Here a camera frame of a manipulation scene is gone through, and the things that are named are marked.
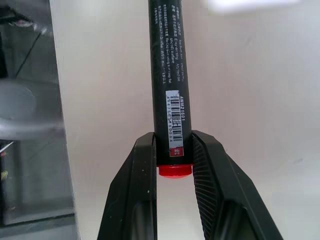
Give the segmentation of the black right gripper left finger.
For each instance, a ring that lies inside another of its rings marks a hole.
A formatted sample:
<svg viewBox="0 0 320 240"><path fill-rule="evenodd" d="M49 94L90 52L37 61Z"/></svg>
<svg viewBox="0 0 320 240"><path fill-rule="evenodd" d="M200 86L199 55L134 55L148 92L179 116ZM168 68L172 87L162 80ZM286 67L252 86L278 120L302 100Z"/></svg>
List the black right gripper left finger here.
<svg viewBox="0 0 320 240"><path fill-rule="evenodd" d="M157 240L156 140L138 138L112 180L97 240Z"/></svg>

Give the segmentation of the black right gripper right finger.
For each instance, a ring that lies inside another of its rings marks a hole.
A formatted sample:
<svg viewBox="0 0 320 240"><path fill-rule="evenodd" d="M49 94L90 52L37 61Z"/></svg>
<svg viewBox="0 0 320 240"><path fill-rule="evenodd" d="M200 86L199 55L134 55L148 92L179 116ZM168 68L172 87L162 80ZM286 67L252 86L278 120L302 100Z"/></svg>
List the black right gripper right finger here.
<svg viewBox="0 0 320 240"><path fill-rule="evenodd" d="M249 176L213 136L193 131L193 179L205 240L284 240Z"/></svg>

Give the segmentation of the black marker with red cap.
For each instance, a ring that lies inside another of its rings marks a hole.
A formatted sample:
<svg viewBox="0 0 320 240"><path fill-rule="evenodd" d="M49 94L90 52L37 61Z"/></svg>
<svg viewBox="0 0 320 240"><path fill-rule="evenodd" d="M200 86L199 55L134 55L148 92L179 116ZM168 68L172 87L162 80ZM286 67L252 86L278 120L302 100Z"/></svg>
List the black marker with red cap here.
<svg viewBox="0 0 320 240"><path fill-rule="evenodd" d="M156 165L165 178L192 173L193 137L182 0L148 0Z"/></svg>

